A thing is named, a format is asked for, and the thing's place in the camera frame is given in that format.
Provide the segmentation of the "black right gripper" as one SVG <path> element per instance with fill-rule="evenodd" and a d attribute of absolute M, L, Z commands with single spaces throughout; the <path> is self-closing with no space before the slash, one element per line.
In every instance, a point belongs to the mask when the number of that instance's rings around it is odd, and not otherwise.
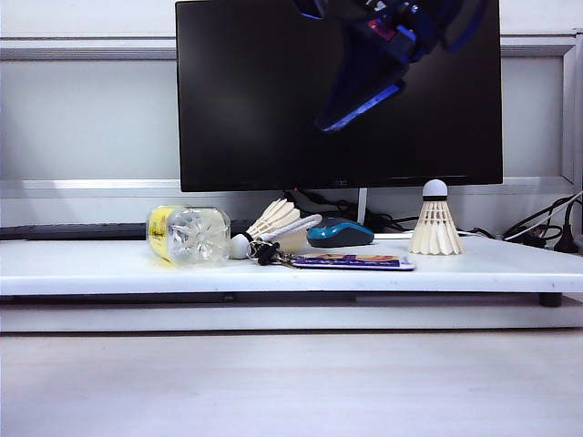
<path fill-rule="evenodd" d="M 315 126 L 343 129 L 401 92 L 406 68 L 437 45 L 436 1 L 341 1 L 343 60 Z"/>

